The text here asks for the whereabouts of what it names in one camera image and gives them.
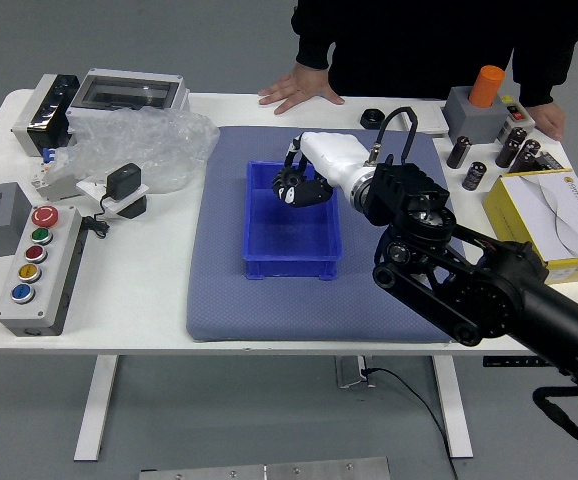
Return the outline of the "person's right hand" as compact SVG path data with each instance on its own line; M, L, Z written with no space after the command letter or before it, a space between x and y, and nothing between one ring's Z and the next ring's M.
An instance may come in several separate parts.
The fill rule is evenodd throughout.
M271 86L260 90L258 96L258 104L261 106L276 104L275 115L284 114L315 97L324 98L334 105L345 103L331 88L327 69L314 69L299 63Z

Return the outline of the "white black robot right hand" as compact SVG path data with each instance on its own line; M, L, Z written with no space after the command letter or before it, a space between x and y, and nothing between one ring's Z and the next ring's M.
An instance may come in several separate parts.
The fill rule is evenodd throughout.
M302 208L329 201L340 188L361 212L375 172L369 158L353 135L305 132L291 141L272 190L286 204Z

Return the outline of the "person's left hand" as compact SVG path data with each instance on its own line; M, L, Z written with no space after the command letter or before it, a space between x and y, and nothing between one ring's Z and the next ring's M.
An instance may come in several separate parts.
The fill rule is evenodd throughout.
M532 108L531 116L536 128L555 141L561 141L565 133L565 112L551 102Z

